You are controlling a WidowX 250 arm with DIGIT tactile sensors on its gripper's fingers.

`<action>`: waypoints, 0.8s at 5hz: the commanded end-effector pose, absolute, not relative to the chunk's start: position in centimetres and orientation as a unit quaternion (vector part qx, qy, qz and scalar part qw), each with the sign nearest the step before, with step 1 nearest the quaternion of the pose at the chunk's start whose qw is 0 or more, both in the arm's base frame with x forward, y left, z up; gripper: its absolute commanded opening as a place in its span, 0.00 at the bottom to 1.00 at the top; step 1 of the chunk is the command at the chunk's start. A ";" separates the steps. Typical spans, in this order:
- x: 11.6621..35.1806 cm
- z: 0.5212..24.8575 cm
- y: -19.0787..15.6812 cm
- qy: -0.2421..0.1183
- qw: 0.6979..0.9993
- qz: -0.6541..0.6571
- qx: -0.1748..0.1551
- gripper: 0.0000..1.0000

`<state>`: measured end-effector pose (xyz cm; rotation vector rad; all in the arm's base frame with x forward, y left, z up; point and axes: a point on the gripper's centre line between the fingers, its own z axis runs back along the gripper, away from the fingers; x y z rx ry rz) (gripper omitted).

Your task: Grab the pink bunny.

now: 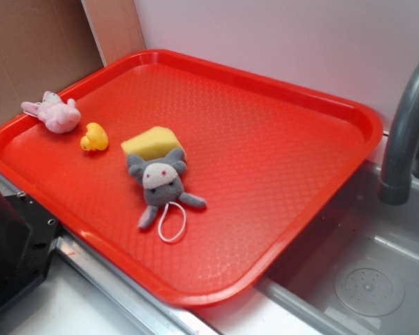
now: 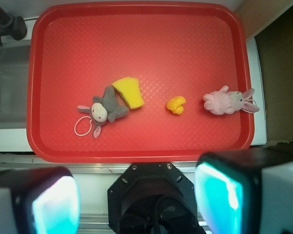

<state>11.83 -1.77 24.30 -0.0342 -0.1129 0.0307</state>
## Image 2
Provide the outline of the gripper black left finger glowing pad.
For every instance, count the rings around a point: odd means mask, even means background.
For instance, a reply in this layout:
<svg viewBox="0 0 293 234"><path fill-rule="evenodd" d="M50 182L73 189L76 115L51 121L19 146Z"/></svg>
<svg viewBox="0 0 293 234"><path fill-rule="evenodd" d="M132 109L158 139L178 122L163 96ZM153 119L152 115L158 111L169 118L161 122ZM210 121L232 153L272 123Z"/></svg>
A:
<svg viewBox="0 0 293 234"><path fill-rule="evenodd" d="M0 171L0 234L75 234L81 196L65 167Z"/></svg>

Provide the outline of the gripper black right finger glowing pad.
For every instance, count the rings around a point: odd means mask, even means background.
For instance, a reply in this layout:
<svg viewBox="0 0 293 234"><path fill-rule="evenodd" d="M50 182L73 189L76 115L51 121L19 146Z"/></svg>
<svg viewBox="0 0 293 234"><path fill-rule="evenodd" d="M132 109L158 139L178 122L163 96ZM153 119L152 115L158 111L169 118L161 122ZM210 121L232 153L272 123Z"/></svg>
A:
<svg viewBox="0 0 293 234"><path fill-rule="evenodd" d="M208 152L194 172L198 209L214 234L293 234L293 150Z"/></svg>

